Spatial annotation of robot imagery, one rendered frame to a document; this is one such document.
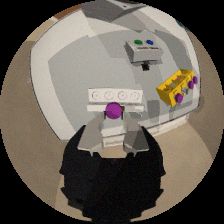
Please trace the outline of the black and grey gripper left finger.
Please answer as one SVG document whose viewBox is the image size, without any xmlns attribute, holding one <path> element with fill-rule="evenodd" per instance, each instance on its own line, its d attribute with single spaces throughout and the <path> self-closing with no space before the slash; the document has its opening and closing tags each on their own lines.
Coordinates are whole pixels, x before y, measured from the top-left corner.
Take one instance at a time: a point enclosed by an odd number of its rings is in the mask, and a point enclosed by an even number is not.
<svg viewBox="0 0 224 224">
<path fill-rule="evenodd" d="M 102 111 L 86 125 L 83 125 L 67 143 L 60 174 L 64 175 L 67 167 L 75 160 L 82 157 L 93 157 L 93 152 L 103 150 L 103 135 L 101 133 L 106 111 Z"/>
</svg>

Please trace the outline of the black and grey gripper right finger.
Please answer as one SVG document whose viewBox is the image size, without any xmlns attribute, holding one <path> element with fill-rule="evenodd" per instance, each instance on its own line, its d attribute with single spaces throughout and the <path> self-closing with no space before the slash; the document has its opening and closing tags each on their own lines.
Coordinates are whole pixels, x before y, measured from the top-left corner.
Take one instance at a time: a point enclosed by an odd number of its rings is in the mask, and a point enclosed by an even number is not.
<svg viewBox="0 0 224 224">
<path fill-rule="evenodd" d="M 166 174 L 163 167 L 163 156 L 159 144 L 154 137 L 126 112 L 121 112 L 121 120 L 124 121 L 123 150 L 126 153 L 133 152 L 134 157 L 140 157 L 153 162 L 160 171 L 161 177 Z M 128 130 L 128 131 L 127 131 Z"/>
</svg>

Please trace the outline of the grey key housing with blue and green buttons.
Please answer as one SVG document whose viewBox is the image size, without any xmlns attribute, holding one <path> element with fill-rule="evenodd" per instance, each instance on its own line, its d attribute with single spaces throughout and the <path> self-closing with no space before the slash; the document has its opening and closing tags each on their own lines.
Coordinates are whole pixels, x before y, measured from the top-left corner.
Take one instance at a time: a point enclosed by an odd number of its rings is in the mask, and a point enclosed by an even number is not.
<svg viewBox="0 0 224 224">
<path fill-rule="evenodd" d="M 130 63 L 143 62 L 144 64 L 141 64 L 143 71 L 149 70 L 149 61 L 160 60 L 164 53 L 163 49 L 154 40 L 137 39 L 135 41 L 125 40 L 125 42 L 126 46 L 124 45 L 124 47 Z"/>
</svg>

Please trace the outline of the purple round cap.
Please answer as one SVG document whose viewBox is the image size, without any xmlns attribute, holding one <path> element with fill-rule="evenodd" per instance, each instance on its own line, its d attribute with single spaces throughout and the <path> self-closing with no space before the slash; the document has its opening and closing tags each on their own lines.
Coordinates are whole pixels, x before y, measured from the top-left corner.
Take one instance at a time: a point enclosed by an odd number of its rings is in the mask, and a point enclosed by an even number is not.
<svg viewBox="0 0 224 224">
<path fill-rule="evenodd" d="M 194 88 L 194 83 L 193 83 L 193 81 L 189 81 L 189 83 L 188 83 L 188 87 L 189 87 L 190 89 L 193 89 L 193 88 Z"/>
<path fill-rule="evenodd" d="M 197 77 L 196 76 L 193 76 L 193 83 L 197 84 L 197 82 L 198 82 Z"/>
<path fill-rule="evenodd" d="M 117 102 L 110 102 L 106 106 L 106 116 L 110 119 L 117 119 L 121 116 L 122 108 Z"/>
<path fill-rule="evenodd" d="M 183 100 L 183 95 L 180 93 L 177 93 L 175 96 L 175 100 L 176 100 L 176 102 L 181 103 Z"/>
</svg>

